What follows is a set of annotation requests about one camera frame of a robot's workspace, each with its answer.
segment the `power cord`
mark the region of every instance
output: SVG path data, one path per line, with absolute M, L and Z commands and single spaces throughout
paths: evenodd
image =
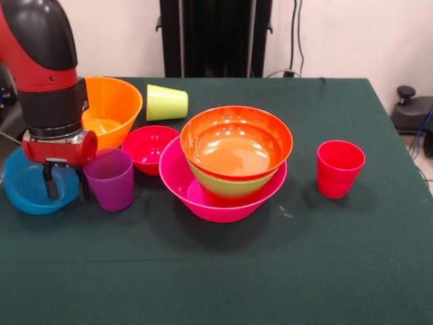
M 432 119 L 432 116 L 433 116 L 433 109 L 431 109 L 429 111 L 429 113 L 428 113 L 428 115 L 426 117 L 426 120 L 424 121 L 424 123 L 422 124 L 422 126 L 418 129 L 418 132 L 417 132 L 417 135 L 415 136 L 415 139 L 413 139 L 411 145 L 409 146 L 409 153 L 410 153 L 410 150 L 412 149 L 412 147 L 413 147 L 413 145 L 415 143 L 415 140 L 416 140 L 416 142 L 417 142 L 417 152 L 415 154 L 415 149 L 413 149 L 413 153 L 411 155 L 413 160 L 415 160 L 418 157 L 418 155 L 419 155 L 419 150 L 421 148 L 421 135 L 422 135 L 422 132 L 424 131 L 424 129 L 427 127 L 427 125 L 430 122 L 430 120 Z
M 300 17 L 301 17 L 301 10 L 302 10 L 302 2 L 303 0 L 299 0 L 299 7 L 298 7 L 298 0 L 294 0 L 294 7 L 293 7 L 293 14 L 292 14 L 292 30 L 291 30 L 291 48 L 290 48 L 290 65 L 288 69 L 284 70 L 278 70 L 275 72 L 272 72 L 267 78 L 273 76 L 274 74 L 284 72 L 284 77 L 293 77 L 294 75 L 302 78 L 302 69 L 304 68 L 305 63 L 305 56 L 304 52 L 302 51 L 302 42 L 300 38 Z M 300 64 L 300 72 L 297 73 L 293 70 L 293 62 L 294 62 L 294 48 L 295 48 L 295 23 L 296 23 L 296 12 L 298 13 L 298 48 L 299 48 L 299 54 L 301 57 L 301 64 Z
M 295 0 L 295 4 L 293 7 L 292 14 L 292 46 L 290 48 L 290 67 L 289 69 L 293 69 L 293 59 L 294 59 L 294 48 L 295 48 L 295 20 L 296 20 L 296 8 L 298 7 L 298 0 Z
M 280 72 L 291 72 L 291 73 L 295 74 L 296 76 L 302 78 L 299 73 L 297 73 L 296 71 L 290 70 L 290 69 L 284 69 L 284 70 L 278 70 L 278 71 L 272 72 L 269 76 L 267 76 L 267 78 L 270 78 L 274 74 L 277 74 L 277 73 L 280 73 Z
M 1 132 L 1 131 L 0 131 L 0 135 L 2 135 L 3 137 L 5 137 L 9 141 L 12 141 L 13 143 L 18 144 L 19 146 L 21 146 L 21 142 L 18 141 L 17 139 L 15 139 L 14 137 L 11 137 L 10 135 L 8 135 L 8 134 L 6 134 L 4 132 Z
M 302 9 L 302 0 L 299 0 L 299 9 L 298 9 L 298 47 L 299 47 L 299 54 L 301 57 L 301 63 L 300 63 L 300 69 L 299 69 L 299 75 L 302 76 L 302 69 L 304 68 L 304 61 L 305 61 L 305 57 L 304 57 L 304 53 L 302 52 L 302 46 L 301 46 L 301 41 L 300 41 L 300 12 Z

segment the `cable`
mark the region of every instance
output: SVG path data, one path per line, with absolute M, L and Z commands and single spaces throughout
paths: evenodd
M 296 19 L 296 8 L 298 7 L 298 0 L 295 0 L 292 14 L 292 48 L 290 49 L 290 69 L 293 68 L 294 59 L 294 48 L 295 48 L 295 19 Z
M 422 134 L 422 131 L 424 131 L 424 129 L 427 127 L 430 120 L 432 119 L 432 116 L 433 116 L 433 109 L 431 109 L 429 111 L 428 116 L 426 117 L 426 120 L 424 121 L 423 125 L 418 130 L 417 137 L 416 137 L 417 138 L 417 153 L 413 157 L 413 160 L 415 160 L 419 155 L 419 149 L 421 147 L 421 134 Z
M 290 70 L 290 69 L 284 69 L 284 70 L 278 70 L 278 71 L 272 72 L 269 76 L 267 76 L 267 78 L 269 78 L 269 77 L 271 77 L 271 76 L 273 76 L 274 74 L 277 74 L 277 73 L 279 73 L 279 72 L 293 72 L 295 75 L 297 75 L 298 77 L 302 78 L 302 77 L 300 76 L 300 74 L 298 74 L 296 71 L 293 71 L 293 70 Z
M 3 137 L 5 137 L 6 139 L 12 141 L 13 143 L 18 144 L 19 146 L 21 146 L 21 142 L 19 142 L 19 141 L 18 141 L 17 139 L 15 139 L 14 137 L 11 137 L 10 135 L 8 135 L 8 134 L 6 134 L 6 133 L 4 133 L 4 132 L 1 132 L 1 131 L 0 131 L 0 135 L 2 135 Z
M 299 74 L 302 76 L 302 69 L 304 68 L 305 57 L 304 57 L 304 53 L 302 52 L 302 46 L 301 46 L 301 42 L 300 42 L 300 11 L 301 11 L 301 9 L 302 9 L 302 0 L 299 0 L 299 9 L 298 9 L 298 47 L 299 47 L 299 54 L 300 54 L 300 57 L 301 57 Z
M 427 184 L 427 186 L 429 186 L 428 185 L 429 180 L 427 179 L 426 174 L 424 174 L 424 172 L 419 167 L 417 167 L 417 168 L 418 168 L 419 173 L 422 176 L 422 179 L 425 181 L 425 183 Z

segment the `white wall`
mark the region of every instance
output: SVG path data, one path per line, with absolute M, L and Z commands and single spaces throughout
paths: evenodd
M 273 0 L 275 32 L 268 37 L 266 73 L 288 66 L 291 26 L 284 15 L 293 2 Z M 304 0 L 303 75 L 367 77 L 388 111 L 399 85 L 433 95 L 432 12 L 431 0 Z
M 161 32 L 155 32 L 159 0 L 60 1 L 82 75 L 164 76 Z M 288 67 L 293 2 L 273 0 L 265 75 Z M 367 77 L 387 110 L 401 84 L 433 95 L 432 12 L 432 0 L 304 0 L 303 75 Z
M 60 0 L 78 54 L 78 73 L 163 77 L 159 0 Z

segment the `cup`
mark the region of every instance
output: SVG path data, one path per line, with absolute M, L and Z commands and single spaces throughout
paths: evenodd
M 317 150 L 317 185 L 327 198 L 342 198 L 365 164 L 360 147 L 342 140 L 324 142 Z
M 188 94 L 185 91 L 147 85 L 146 98 L 147 121 L 184 118 L 188 114 Z
M 84 174 L 103 209 L 123 210 L 134 200 L 133 160 L 127 152 L 111 148 L 98 151 Z

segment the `plastic bowl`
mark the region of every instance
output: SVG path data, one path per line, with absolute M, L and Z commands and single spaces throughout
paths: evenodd
M 276 170 L 290 155 L 293 138 L 276 116 L 247 106 L 223 106 L 193 117 L 181 132 L 189 161 L 208 175 L 253 180 Z
M 139 171 L 158 176 L 162 151 L 178 135 L 178 131 L 162 125 L 141 127 L 127 135 L 122 149 L 131 155 Z
M 46 215 L 60 210 L 78 197 L 78 177 L 70 168 L 53 168 L 59 198 L 48 197 L 42 165 L 27 159 L 22 148 L 5 162 L 3 186 L 12 204 L 31 215 Z
M 97 149 L 119 147 L 143 105 L 140 92 L 131 84 L 109 77 L 87 77 L 89 109 L 83 125 L 97 136 Z
M 203 189 L 188 166 L 179 138 L 167 145 L 160 161 L 160 175 L 165 186 L 195 215 L 217 223 L 239 221 L 249 216 L 282 187 L 287 172 L 285 162 L 257 193 L 241 199 L 227 199 L 212 196 Z
M 242 196 L 247 196 L 257 192 L 277 172 L 275 170 L 264 177 L 255 179 L 254 181 L 227 181 L 207 175 L 189 161 L 188 164 L 191 167 L 193 174 L 197 177 L 197 180 L 204 188 L 215 195 L 226 198 L 241 198 Z

